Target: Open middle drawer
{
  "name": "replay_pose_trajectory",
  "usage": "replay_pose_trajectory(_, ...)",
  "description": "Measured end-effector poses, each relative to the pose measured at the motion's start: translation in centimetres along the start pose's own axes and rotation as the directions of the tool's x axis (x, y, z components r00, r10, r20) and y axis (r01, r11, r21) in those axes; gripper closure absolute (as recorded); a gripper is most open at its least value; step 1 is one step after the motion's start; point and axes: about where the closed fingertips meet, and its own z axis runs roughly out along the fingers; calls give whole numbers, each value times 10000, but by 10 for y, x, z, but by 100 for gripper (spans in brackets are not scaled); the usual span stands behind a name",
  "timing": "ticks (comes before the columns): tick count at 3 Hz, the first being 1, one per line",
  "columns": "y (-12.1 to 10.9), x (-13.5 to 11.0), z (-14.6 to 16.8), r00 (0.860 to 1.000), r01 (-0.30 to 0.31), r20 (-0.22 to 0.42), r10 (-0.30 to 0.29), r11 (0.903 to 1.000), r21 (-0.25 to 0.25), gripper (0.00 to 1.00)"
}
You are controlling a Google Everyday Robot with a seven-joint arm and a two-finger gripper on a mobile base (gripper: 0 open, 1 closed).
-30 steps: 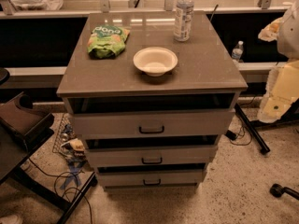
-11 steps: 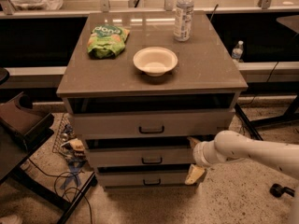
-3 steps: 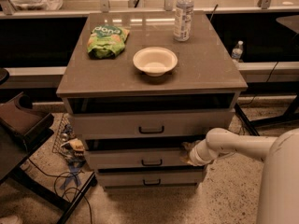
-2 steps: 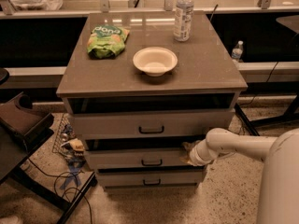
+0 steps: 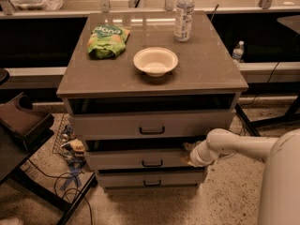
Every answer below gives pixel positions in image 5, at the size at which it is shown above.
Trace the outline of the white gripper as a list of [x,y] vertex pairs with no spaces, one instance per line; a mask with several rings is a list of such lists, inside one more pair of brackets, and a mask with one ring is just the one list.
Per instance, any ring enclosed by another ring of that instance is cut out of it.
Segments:
[[207,141],[184,142],[183,146],[190,152],[188,157],[181,157],[181,161],[188,166],[204,167],[218,159],[218,153],[209,148]]

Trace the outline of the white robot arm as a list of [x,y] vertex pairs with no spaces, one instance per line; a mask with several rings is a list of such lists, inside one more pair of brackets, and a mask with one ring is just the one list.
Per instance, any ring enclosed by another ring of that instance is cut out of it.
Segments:
[[279,138],[211,130],[203,141],[184,144],[182,161],[193,167],[239,154],[264,164],[257,225],[300,225],[300,129]]

